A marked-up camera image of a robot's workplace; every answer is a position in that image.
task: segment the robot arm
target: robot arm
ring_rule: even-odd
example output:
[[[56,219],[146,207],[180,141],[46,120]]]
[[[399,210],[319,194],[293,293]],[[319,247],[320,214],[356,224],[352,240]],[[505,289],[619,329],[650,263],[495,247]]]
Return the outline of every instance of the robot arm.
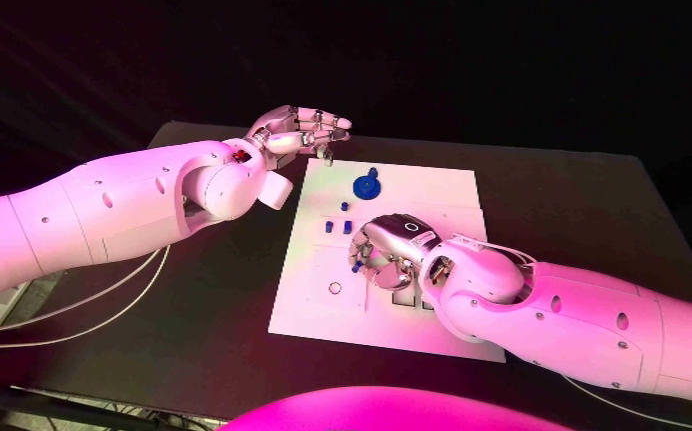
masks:
[[[381,216],[353,238],[349,259],[375,285],[395,290],[392,283],[418,279],[422,300],[460,339],[492,341],[597,386],[692,399],[691,303],[515,252],[526,261],[518,265],[497,251],[506,248],[460,234],[443,241],[414,220]]]
[[[332,162],[350,122],[281,106],[244,139],[97,159],[0,197],[0,290],[53,271],[121,261],[236,219],[255,200],[280,209],[293,189],[273,172],[298,153]]]

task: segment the blue knob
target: blue knob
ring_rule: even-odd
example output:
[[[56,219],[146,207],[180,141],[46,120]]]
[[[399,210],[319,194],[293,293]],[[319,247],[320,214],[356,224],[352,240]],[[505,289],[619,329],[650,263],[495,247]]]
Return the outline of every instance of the blue knob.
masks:
[[[360,176],[353,181],[353,194],[360,199],[375,199],[382,191],[382,185],[378,181],[378,170],[371,168],[368,176]]]

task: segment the blue piece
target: blue piece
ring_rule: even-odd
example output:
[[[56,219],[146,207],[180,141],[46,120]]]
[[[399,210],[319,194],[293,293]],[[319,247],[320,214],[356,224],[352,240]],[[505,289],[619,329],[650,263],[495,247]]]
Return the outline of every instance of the blue piece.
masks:
[[[371,168],[368,176],[360,176],[353,181],[353,194],[360,199],[375,199],[382,191],[382,185],[378,181],[378,170]]]

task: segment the black curtain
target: black curtain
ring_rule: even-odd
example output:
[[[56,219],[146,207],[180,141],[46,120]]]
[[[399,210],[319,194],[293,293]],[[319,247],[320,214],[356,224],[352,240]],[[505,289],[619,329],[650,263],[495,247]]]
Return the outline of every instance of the black curtain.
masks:
[[[688,1],[2,0],[0,194],[172,119],[297,104],[362,135],[633,154],[689,239]]]

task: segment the table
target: table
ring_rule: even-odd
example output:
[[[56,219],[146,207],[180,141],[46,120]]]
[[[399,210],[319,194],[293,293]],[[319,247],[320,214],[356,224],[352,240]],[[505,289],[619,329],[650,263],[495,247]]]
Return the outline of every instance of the table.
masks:
[[[172,122],[151,147],[244,132]],[[345,160],[473,169],[492,242],[692,301],[692,253],[634,157],[360,136],[335,151]],[[107,327],[56,345],[0,350],[0,381],[221,419],[316,389],[404,386],[575,428],[652,429],[512,356],[497,364],[267,332],[306,163],[298,158],[280,171],[296,184],[284,209],[257,203],[241,219],[176,243],[149,294]],[[102,289],[138,262],[68,271],[43,310]],[[153,267],[25,337],[62,336],[102,321],[151,274]],[[384,365],[392,361],[397,367]],[[692,422],[692,402],[594,389],[643,412]]]

